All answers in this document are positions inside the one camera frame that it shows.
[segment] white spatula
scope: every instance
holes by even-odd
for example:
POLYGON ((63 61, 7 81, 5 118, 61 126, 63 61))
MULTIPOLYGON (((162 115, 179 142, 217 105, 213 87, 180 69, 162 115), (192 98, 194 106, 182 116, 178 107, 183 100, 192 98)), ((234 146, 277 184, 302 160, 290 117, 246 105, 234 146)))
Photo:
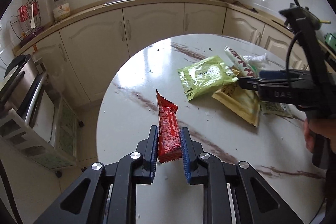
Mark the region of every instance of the white spatula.
POLYGON ((35 28, 35 20, 34 20, 33 5, 31 5, 31 22, 30 22, 30 27, 31 27, 32 29, 35 28))

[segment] green snack package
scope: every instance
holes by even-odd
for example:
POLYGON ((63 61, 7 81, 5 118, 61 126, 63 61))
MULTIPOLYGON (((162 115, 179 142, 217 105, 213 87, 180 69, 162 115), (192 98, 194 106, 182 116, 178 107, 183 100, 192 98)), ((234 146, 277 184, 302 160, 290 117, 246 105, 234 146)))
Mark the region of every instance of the green snack package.
POLYGON ((238 80, 219 56, 208 57, 177 72, 188 101, 238 80))

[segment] round white table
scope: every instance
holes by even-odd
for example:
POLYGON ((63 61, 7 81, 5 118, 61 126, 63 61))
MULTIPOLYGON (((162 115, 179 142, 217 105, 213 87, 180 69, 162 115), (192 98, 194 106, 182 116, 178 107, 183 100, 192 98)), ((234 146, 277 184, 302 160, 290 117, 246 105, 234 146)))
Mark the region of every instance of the round white table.
MULTIPOLYGON (((184 95, 177 69, 214 55, 232 66, 225 46, 241 55, 267 53, 266 69, 284 68, 284 61, 274 54, 236 38, 192 34, 159 41, 131 57, 107 89, 97 124, 98 159, 104 165, 117 162, 148 137, 151 125, 158 125, 157 89, 178 106, 179 126, 188 127, 204 151, 228 163, 249 162, 309 223, 322 203, 325 180, 305 147, 305 114, 291 106, 293 119, 261 115, 254 128, 211 94, 189 102, 184 95)), ((141 224, 201 224, 203 186, 186 183, 182 160, 158 164, 154 183, 137 186, 136 215, 141 224)))

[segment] red snack package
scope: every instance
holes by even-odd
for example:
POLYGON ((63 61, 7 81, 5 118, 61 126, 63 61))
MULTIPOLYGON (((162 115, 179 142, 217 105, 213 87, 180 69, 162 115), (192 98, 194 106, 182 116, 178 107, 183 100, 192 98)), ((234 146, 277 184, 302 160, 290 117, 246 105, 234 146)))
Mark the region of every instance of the red snack package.
POLYGON ((156 91, 156 99, 159 109, 157 157, 161 163, 177 160, 182 157, 180 129, 175 116, 178 107, 163 98, 158 91, 156 91))

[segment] jar label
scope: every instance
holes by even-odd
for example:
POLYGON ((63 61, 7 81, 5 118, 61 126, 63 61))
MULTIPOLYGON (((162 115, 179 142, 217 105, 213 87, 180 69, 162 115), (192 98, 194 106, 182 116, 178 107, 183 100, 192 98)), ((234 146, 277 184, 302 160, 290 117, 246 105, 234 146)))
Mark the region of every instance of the jar label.
POLYGON ((57 21, 60 17, 65 18, 64 15, 70 15, 70 6, 69 3, 65 3, 64 5, 58 6, 53 10, 55 20, 57 21))

